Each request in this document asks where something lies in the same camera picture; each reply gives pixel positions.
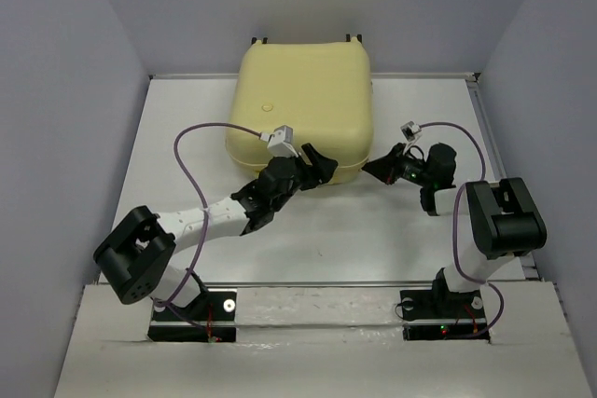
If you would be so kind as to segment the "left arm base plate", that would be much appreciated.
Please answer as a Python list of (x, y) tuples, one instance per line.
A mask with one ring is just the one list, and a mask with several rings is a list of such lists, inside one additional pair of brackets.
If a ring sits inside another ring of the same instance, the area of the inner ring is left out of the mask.
[(236, 289), (212, 288), (186, 308), (154, 308), (147, 337), (154, 342), (234, 343)]

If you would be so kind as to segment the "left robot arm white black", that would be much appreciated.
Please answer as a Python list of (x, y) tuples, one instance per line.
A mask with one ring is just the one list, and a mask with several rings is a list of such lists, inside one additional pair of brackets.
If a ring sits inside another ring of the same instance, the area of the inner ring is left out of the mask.
[(153, 213), (130, 210), (93, 254), (93, 261), (121, 303), (169, 299), (185, 272), (170, 265), (174, 254), (209, 240), (241, 237), (269, 224), (298, 192), (329, 183), (337, 160), (304, 144), (302, 153), (274, 157), (239, 191), (207, 207)]

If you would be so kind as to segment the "yellow hard-shell suitcase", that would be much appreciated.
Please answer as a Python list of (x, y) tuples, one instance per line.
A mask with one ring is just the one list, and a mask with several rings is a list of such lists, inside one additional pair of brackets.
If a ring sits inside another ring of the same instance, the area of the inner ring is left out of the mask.
[(241, 62), (229, 123), (226, 149), (246, 172), (260, 172), (271, 159), (247, 131), (286, 125), (295, 147), (311, 144), (338, 162), (332, 184), (352, 182), (368, 161), (374, 135), (370, 62), (361, 35), (316, 44), (253, 40)]

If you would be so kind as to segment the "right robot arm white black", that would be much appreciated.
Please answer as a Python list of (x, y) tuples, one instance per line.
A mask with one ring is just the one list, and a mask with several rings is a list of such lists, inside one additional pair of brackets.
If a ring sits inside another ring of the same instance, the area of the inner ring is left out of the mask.
[(417, 185), (428, 215), (449, 215), (455, 225), (465, 217), (470, 224), (471, 243), (453, 249), (451, 263), (437, 273), (431, 288), (402, 292), (408, 321), (453, 319), (464, 309), (480, 316), (480, 286), (503, 265), (546, 243), (546, 225), (524, 181), (516, 177), (456, 186), (456, 152), (449, 145), (434, 144), (426, 158), (416, 158), (405, 144), (396, 144), (363, 170), (386, 185), (398, 180)]

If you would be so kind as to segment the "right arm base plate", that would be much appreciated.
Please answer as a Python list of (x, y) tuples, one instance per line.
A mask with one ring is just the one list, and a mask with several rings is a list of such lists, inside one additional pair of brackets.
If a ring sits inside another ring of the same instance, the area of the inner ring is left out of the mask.
[(449, 297), (431, 289), (402, 290), (395, 314), (406, 341), (491, 339), (479, 290)]

